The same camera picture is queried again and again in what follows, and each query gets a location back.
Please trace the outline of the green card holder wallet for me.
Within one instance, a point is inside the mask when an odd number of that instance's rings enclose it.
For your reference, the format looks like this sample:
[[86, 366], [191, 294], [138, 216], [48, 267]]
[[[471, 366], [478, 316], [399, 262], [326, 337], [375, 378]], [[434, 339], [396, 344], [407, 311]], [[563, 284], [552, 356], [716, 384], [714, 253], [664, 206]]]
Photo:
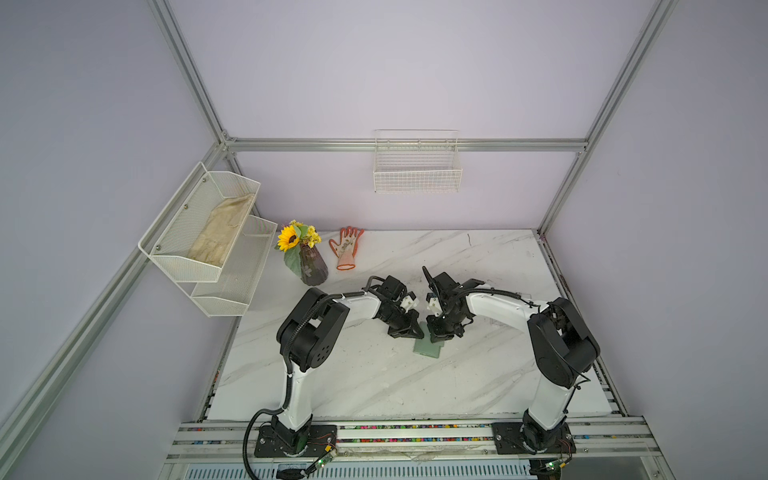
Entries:
[[425, 322], [420, 322], [419, 327], [421, 328], [424, 336], [415, 340], [413, 353], [431, 359], [438, 359], [440, 357], [444, 342], [431, 341], [431, 334], [429, 332], [428, 325]]

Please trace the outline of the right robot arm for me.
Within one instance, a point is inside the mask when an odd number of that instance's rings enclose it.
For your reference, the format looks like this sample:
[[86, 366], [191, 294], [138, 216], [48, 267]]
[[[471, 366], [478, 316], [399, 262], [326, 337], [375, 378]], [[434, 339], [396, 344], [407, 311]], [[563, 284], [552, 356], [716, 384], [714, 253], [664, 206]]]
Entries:
[[430, 341], [461, 338], [478, 316], [529, 333], [540, 372], [532, 403], [523, 413], [517, 445], [541, 453], [564, 437], [569, 405], [578, 380], [600, 355], [600, 347], [583, 317], [566, 298], [541, 306], [522, 295], [493, 288], [480, 280], [464, 283], [443, 272], [437, 276], [422, 269], [428, 284], [427, 317]]

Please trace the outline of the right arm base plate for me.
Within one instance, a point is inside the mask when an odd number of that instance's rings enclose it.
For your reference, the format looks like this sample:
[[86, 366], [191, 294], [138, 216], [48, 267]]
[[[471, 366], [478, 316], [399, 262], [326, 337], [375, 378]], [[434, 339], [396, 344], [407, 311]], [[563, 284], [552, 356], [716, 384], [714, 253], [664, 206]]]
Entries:
[[496, 452], [500, 455], [573, 454], [576, 446], [569, 425], [561, 421], [545, 430], [535, 421], [491, 424]]

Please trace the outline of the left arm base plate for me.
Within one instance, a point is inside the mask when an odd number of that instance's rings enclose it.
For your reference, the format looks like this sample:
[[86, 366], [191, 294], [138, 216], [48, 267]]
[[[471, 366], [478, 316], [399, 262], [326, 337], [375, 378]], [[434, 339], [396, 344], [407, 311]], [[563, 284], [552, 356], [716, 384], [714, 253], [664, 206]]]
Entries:
[[320, 457], [336, 444], [337, 433], [337, 426], [330, 424], [310, 425], [299, 431], [264, 424], [252, 453], [256, 458]]

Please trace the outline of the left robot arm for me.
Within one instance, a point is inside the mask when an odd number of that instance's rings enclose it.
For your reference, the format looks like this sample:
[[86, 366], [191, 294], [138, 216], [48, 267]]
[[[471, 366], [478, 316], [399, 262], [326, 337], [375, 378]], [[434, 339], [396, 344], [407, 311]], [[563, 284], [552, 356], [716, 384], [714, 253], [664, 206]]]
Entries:
[[276, 340], [286, 368], [282, 411], [272, 426], [286, 443], [308, 434], [312, 419], [310, 373], [330, 357], [348, 320], [380, 320], [393, 338], [422, 339], [414, 292], [393, 276], [372, 276], [355, 292], [327, 294], [309, 288], [278, 330]]

